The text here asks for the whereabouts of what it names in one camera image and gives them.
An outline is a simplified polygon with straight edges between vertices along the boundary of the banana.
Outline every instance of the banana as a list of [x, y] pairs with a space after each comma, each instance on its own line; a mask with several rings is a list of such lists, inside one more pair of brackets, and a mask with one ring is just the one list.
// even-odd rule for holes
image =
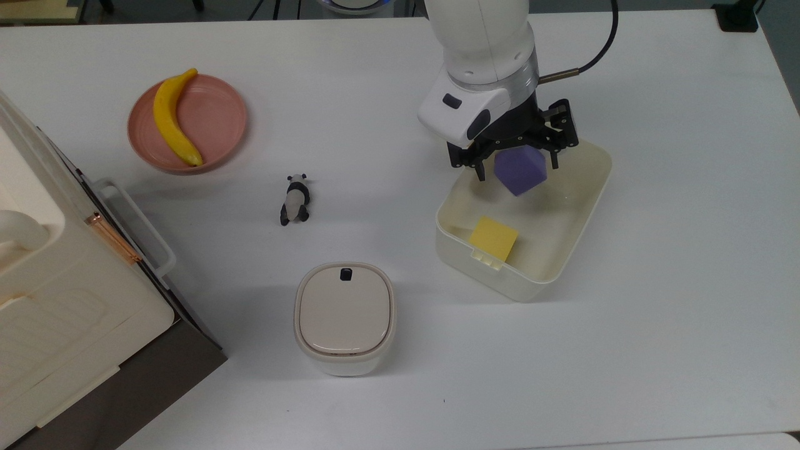
[[196, 74], [198, 70], [191, 68], [183, 74], [167, 78], [156, 91], [153, 101], [153, 117], [161, 136], [184, 163], [193, 167], [202, 165], [202, 156], [197, 147], [181, 131], [175, 108], [178, 106], [178, 98], [186, 82]]

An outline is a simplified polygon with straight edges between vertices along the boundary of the yellow sponge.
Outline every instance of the yellow sponge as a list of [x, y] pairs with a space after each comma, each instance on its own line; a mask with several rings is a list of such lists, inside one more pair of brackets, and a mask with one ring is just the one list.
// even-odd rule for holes
[[470, 243], [505, 262], [517, 236], [519, 231], [482, 215], [478, 220], [478, 226], [470, 236]]

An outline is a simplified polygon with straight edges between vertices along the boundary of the container lid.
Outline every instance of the container lid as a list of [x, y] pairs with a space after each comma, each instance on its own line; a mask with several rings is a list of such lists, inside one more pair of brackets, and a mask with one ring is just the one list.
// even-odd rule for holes
[[384, 277], [361, 265], [334, 265], [313, 274], [298, 296], [300, 336], [317, 352], [353, 355], [373, 350], [391, 320]]

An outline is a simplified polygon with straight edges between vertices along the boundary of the purple cube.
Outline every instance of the purple cube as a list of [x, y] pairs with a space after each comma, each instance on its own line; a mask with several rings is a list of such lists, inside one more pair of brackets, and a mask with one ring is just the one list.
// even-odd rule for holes
[[494, 157], [494, 175], [514, 195], [521, 195], [547, 179], [547, 162], [531, 146], [499, 151]]

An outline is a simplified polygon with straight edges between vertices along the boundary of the toy panda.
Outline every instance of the toy panda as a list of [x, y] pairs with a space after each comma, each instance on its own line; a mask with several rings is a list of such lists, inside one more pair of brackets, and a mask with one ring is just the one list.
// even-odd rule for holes
[[281, 208], [281, 225], [284, 227], [295, 219], [305, 222], [308, 220], [308, 209], [306, 205], [311, 201], [306, 183], [306, 174], [291, 175], [286, 177], [291, 183], [286, 189], [286, 202]]

